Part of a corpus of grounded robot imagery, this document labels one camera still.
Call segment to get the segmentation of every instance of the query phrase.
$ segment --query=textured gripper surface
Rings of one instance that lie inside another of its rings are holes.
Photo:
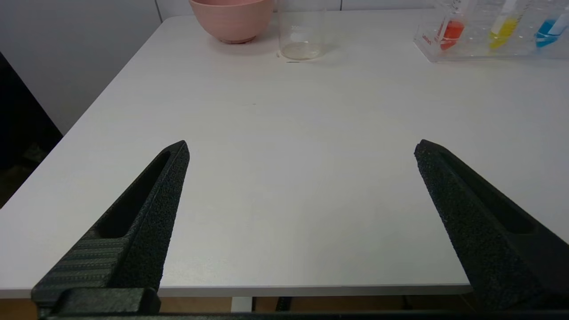
[[[567,308],[569,246],[447,149],[421,141],[419,172],[488,310]]]
[[[33,288],[40,315],[66,289],[158,290],[188,163],[185,141],[154,158]]]

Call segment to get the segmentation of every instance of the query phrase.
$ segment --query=yellow liquid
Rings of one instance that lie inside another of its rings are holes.
[[[498,49],[503,46],[518,27],[518,22],[518,19],[508,18],[498,34],[490,32],[490,49]]]

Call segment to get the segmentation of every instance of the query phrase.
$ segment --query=pink bowl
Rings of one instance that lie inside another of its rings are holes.
[[[189,0],[200,25],[225,43],[245,43],[269,25],[274,0]]]

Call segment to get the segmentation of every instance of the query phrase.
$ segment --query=table leg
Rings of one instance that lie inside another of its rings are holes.
[[[233,297],[231,299],[231,312],[251,312],[253,297]]]

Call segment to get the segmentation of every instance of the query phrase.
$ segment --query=blue test tube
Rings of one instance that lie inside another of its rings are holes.
[[[565,13],[551,15],[535,34],[535,45],[543,48],[548,44],[554,43],[569,25],[569,6],[565,8]]]

